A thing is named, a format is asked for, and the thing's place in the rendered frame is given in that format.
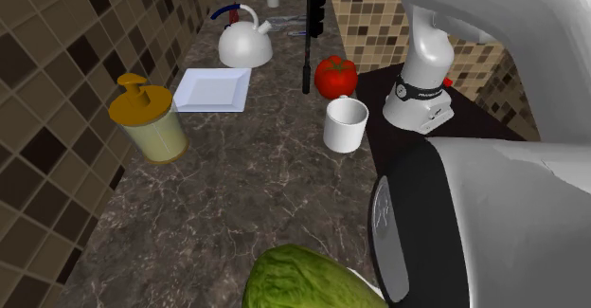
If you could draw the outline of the black long-handled spatula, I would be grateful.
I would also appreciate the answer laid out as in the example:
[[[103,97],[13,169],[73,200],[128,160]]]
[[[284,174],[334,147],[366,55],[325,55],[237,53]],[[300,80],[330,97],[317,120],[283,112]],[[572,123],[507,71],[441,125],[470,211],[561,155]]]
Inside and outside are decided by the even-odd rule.
[[[302,93],[310,93],[311,83],[311,39],[323,33],[326,0],[307,0],[306,29],[305,29],[305,63],[303,66]]]

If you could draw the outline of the red tomato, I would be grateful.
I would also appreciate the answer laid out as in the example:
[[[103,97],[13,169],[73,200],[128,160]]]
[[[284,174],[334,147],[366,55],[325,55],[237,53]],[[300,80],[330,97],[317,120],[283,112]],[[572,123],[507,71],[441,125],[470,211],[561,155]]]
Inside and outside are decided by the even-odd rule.
[[[314,85],[318,93],[328,100],[337,99],[341,95],[350,96],[357,82],[355,64],[336,55],[323,60],[314,72]]]

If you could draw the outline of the dark robot stand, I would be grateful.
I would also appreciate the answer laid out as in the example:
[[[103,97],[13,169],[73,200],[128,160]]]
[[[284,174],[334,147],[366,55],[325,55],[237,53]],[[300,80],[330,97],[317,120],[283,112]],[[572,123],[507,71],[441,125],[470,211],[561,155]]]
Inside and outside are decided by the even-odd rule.
[[[389,95],[394,78],[403,66],[393,64],[358,76],[357,99],[369,110],[366,132],[376,172],[384,173],[389,162],[411,145],[420,143],[424,136],[391,125],[383,115],[385,97]],[[489,115],[456,89],[447,93],[452,99],[454,116],[430,133],[431,136],[496,138],[521,141],[523,138]]]

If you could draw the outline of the yellow-lidded soap dispenser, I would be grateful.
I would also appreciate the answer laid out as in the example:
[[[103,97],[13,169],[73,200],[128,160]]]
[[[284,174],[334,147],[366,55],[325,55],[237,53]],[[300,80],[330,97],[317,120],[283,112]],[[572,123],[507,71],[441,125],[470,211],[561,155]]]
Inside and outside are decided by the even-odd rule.
[[[134,73],[123,74],[116,82],[125,92],[111,102],[110,119],[122,128],[147,161],[167,164],[181,157],[189,140],[170,90],[146,85],[147,79]]]

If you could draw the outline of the white square plate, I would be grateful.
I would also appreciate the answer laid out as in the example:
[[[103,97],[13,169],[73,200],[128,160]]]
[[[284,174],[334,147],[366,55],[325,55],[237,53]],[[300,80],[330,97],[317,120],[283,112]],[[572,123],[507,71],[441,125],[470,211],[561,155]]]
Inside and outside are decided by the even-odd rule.
[[[244,111],[251,68],[188,68],[173,101],[180,113]]]

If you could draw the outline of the silver kitchen utensil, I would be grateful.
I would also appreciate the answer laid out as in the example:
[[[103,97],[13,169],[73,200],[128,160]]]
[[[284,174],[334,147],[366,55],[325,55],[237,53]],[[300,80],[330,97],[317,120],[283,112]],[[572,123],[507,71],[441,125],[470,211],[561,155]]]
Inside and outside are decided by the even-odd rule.
[[[271,25],[270,32],[278,32],[287,29],[288,27],[306,26],[306,15],[292,15],[292,16],[273,16],[269,17],[267,21]]]

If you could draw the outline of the green lettuce head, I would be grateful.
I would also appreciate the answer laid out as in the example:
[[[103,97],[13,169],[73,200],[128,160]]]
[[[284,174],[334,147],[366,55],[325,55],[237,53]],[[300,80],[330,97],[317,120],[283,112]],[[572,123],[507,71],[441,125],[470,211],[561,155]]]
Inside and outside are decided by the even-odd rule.
[[[255,261],[242,308],[388,308],[355,271],[300,245],[280,245]]]

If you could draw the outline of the white mug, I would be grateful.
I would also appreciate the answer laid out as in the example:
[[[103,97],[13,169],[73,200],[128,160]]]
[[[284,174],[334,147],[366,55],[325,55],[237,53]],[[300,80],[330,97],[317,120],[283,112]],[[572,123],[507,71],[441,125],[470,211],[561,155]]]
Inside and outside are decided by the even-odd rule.
[[[362,142],[369,111],[359,100],[342,95],[326,109],[323,141],[332,151],[347,154]]]

